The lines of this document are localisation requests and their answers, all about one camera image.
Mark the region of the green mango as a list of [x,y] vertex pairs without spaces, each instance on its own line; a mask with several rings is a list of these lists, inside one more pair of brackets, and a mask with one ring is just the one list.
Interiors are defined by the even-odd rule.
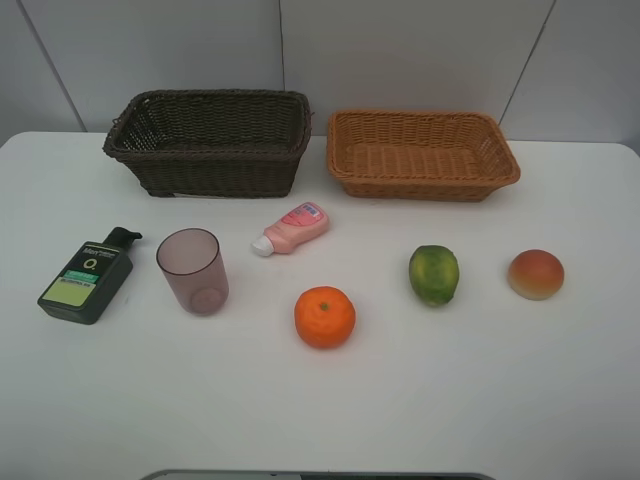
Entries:
[[418,298],[428,306],[448,304],[455,295],[459,279],[457,258],[444,246],[420,246],[410,258],[410,285]]

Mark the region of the translucent pink plastic cup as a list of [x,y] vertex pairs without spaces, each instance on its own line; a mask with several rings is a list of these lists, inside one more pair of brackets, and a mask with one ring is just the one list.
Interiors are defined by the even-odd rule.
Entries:
[[170,234],[159,245],[156,262],[185,311],[207,316],[225,304],[229,284],[213,233],[187,228]]

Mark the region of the orange wicker basket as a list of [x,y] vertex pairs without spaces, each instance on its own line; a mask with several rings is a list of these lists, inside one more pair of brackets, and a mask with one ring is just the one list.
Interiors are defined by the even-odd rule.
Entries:
[[480,202],[521,175],[496,121],[469,112],[337,111],[327,167],[353,197],[453,202]]

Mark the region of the red yellow peach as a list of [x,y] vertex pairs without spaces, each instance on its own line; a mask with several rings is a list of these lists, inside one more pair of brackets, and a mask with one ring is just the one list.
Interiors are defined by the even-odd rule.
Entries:
[[507,281],[520,296],[529,300],[546,300],[563,286],[565,270],[553,254],[539,249],[519,253],[509,265]]

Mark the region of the dark brown wicker basket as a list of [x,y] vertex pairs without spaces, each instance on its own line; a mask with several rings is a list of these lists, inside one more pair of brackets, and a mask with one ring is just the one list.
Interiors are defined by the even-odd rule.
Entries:
[[311,116],[294,91],[152,90],[114,120],[103,151],[154,197],[282,198]]

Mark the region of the dark green pump bottle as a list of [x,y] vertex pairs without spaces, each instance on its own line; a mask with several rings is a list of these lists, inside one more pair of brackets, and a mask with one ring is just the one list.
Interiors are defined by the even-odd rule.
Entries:
[[115,227],[102,242],[87,241],[40,295],[51,317],[95,324],[133,269],[129,250],[142,234]]

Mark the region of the pink lotion bottle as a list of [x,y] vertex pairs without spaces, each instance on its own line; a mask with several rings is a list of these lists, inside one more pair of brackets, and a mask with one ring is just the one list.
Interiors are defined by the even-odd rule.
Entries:
[[267,227],[251,247],[260,256],[289,254],[329,229],[327,213],[313,202],[304,202]]

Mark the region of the orange tangerine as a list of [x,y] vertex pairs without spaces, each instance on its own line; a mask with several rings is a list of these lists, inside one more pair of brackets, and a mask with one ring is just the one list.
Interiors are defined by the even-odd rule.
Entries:
[[298,336],[317,349],[343,345],[356,325],[356,309],[349,297],[332,286],[314,287],[303,292],[294,306]]

